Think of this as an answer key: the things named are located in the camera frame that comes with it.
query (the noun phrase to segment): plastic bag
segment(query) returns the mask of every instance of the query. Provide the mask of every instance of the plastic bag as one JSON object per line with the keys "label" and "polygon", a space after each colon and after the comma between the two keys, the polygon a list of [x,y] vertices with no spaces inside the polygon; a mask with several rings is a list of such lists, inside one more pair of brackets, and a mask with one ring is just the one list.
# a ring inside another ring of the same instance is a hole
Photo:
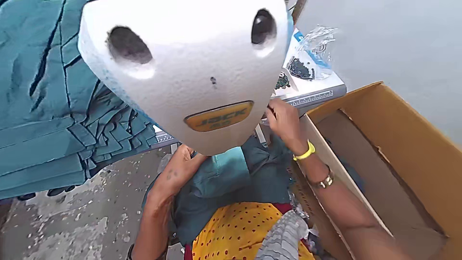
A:
{"label": "plastic bag", "polygon": [[286,68],[294,77],[313,80],[325,79],[332,74],[330,50],[337,28],[318,25],[298,44],[299,47]]}

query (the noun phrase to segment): wall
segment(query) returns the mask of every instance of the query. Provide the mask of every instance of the wall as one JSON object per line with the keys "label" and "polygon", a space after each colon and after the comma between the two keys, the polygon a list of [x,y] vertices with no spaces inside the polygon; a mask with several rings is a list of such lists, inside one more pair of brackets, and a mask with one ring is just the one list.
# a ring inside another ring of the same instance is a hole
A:
{"label": "wall", "polygon": [[460,1],[309,0],[297,27],[338,27],[334,70],[348,91],[383,80],[462,147]]}

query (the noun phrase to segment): yellow logo badge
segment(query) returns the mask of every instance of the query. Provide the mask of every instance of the yellow logo badge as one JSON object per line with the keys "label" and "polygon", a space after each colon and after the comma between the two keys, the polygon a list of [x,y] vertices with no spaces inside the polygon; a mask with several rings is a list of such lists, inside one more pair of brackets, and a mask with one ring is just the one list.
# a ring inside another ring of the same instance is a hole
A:
{"label": "yellow logo badge", "polygon": [[225,105],[187,116],[184,122],[195,131],[208,132],[241,122],[249,116],[253,106],[250,100]]}

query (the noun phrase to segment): concrete floor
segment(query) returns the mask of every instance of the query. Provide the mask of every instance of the concrete floor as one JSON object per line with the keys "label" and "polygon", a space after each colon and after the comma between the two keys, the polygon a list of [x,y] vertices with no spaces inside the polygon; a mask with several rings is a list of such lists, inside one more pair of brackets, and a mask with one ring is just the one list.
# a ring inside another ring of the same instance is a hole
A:
{"label": "concrete floor", "polygon": [[[118,161],[70,192],[15,200],[0,232],[0,260],[125,259],[141,202],[170,146]],[[182,248],[167,259],[183,258]]]}

